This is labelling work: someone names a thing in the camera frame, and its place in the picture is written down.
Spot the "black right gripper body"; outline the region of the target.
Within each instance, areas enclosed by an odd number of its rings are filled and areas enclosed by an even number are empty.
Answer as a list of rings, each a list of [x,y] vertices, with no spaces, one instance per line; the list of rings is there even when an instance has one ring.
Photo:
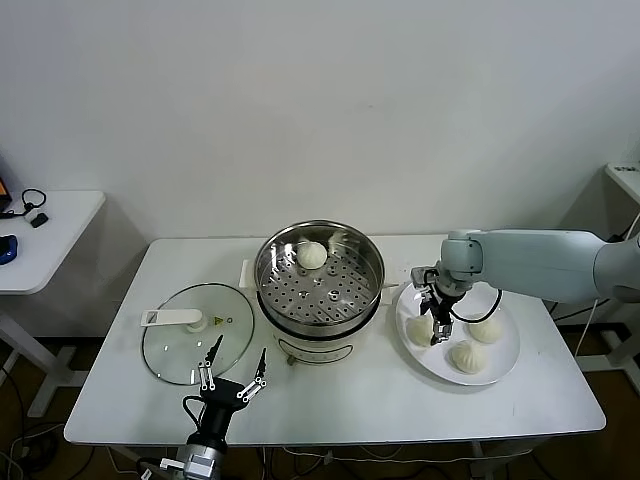
[[[456,317],[454,306],[463,299],[463,295],[448,295],[438,287],[431,288],[431,296],[434,301],[432,315],[438,323],[451,323]]]

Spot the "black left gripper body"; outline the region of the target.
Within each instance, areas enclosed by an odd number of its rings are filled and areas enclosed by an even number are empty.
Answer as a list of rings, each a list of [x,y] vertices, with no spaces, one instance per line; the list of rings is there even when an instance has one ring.
[[[244,386],[222,378],[214,379],[214,388],[202,387],[198,395],[188,395],[187,401],[197,401],[203,408],[196,415],[187,407],[187,415],[196,427],[187,438],[187,444],[226,446],[226,435],[232,416],[247,404],[238,397]]]

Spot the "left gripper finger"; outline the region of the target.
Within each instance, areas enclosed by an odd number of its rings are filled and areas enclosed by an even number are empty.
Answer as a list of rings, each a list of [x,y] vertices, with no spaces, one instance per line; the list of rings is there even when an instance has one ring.
[[[261,356],[256,368],[253,380],[236,394],[236,398],[242,402],[250,402],[266,385],[266,353],[267,349],[263,348]]]
[[[201,391],[213,391],[215,389],[214,374],[212,373],[212,366],[222,341],[223,341],[223,336],[220,335],[217,338],[214,345],[208,350],[207,354],[204,357],[204,361],[198,364],[198,373],[200,377]]]

